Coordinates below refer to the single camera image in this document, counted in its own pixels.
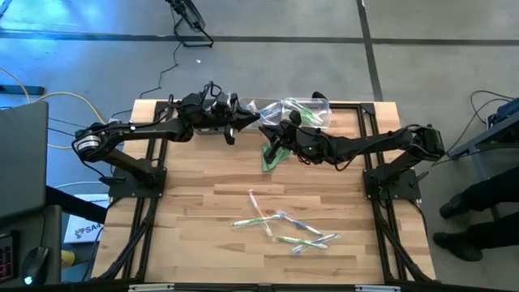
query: black shoe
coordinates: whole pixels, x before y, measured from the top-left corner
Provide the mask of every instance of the black shoe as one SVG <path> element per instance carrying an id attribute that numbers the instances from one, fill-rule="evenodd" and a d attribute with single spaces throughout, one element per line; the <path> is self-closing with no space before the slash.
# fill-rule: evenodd
<path id="1" fill-rule="evenodd" d="M 439 247 L 448 249 L 448 251 L 460 260 L 474 262 L 480 261 L 483 258 L 481 250 L 469 243 L 465 232 L 459 234 L 437 232 L 432 235 L 432 240 Z"/>
<path id="2" fill-rule="evenodd" d="M 449 219 L 450 217 L 461 215 L 469 211 L 470 208 L 463 202 L 461 194 L 455 195 L 448 203 L 440 207 L 440 215 L 444 219 Z"/>

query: green object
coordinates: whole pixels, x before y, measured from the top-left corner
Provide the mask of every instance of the green object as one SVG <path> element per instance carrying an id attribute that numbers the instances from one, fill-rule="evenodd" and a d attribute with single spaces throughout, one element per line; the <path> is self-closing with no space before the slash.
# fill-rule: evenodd
<path id="1" fill-rule="evenodd" d="M 274 169 L 274 167 L 276 167 L 278 163 L 282 162 L 290 155 L 289 150 L 279 148 L 276 152 L 276 158 L 274 158 L 274 161 L 271 164 L 268 164 L 263 158 L 263 155 L 267 152 L 269 148 L 270 145 L 266 143 L 263 143 L 263 145 L 261 145 L 261 169 L 263 171 L 270 171 Z"/>

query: blue toothbrush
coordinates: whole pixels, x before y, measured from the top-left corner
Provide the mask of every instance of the blue toothbrush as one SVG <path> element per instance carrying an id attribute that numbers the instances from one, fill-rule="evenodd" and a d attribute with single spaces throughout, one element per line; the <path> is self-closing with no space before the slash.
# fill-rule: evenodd
<path id="1" fill-rule="evenodd" d="M 288 221 L 294 223 L 294 225 L 296 225 L 297 227 L 301 227 L 301 228 L 303 228 L 303 229 L 306 229 L 306 230 L 312 232 L 313 234 L 317 234 L 317 235 L 320 235 L 320 236 L 323 235 L 323 234 L 322 234 L 320 231 L 318 231 L 317 229 L 315 229 L 315 228 L 313 228 L 313 227 L 310 227 L 310 226 L 308 226 L 308 225 L 302 223 L 301 221 L 297 221 L 297 220 L 295 220 L 295 219 L 292 219 L 292 218 L 286 216 L 286 213 L 283 212 L 283 211 L 281 211 L 281 210 L 277 211 L 277 214 L 278 214 L 279 216 L 281 216 L 281 218 L 285 218 L 286 220 L 288 220 Z"/>

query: yellow cable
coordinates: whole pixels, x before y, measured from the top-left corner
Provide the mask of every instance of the yellow cable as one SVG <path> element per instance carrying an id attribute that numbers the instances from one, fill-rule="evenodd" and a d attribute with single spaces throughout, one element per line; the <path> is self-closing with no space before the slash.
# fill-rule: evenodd
<path id="1" fill-rule="evenodd" d="M 22 82 L 18 78 L 16 78 L 14 75 L 12 75 L 9 71 L 7 71 L 6 69 L 0 67 L 0 70 L 6 72 L 6 74 L 8 74 L 10 77 L 12 77 L 12 79 L 14 79 L 18 83 L 18 85 L 24 91 L 25 96 L 27 97 L 27 103 L 32 103 L 31 102 L 31 98 L 29 97 L 29 93 L 27 92 L 27 89 L 22 84 Z M 42 100 L 44 100 L 47 97 L 51 97 L 51 96 L 55 96 L 55 95 L 69 95 L 69 96 L 77 97 L 77 98 L 83 100 L 84 102 L 87 103 L 88 106 L 90 106 L 90 108 L 93 110 L 94 114 L 96 114 L 97 118 L 99 118 L 99 120 L 102 123 L 105 123 L 105 121 L 103 121 L 103 118 L 101 117 L 101 115 L 99 114 L 97 109 L 92 105 L 92 103 L 90 103 L 90 101 L 88 101 L 88 99 L 80 96 L 79 94 L 75 94 L 75 93 L 72 93 L 72 92 L 53 92 L 53 93 L 45 94 L 43 97 L 39 97 L 34 102 L 42 101 Z M 57 148 L 57 149 L 72 149 L 72 147 L 70 147 L 70 146 L 59 146 L 59 145 L 53 145 L 53 144 L 48 144 L 48 145 L 49 145 L 49 147 Z"/>

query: black pants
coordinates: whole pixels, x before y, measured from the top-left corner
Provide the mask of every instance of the black pants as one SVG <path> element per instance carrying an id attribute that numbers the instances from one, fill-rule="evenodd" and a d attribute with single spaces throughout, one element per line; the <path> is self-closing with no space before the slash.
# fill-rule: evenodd
<path id="1" fill-rule="evenodd" d="M 462 192 L 462 200 L 474 211 L 483 211 L 503 202 L 519 202 L 519 167 L 507 170 Z M 467 230 L 477 248 L 519 245 L 519 212 L 496 221 L 472 225 Z"/>

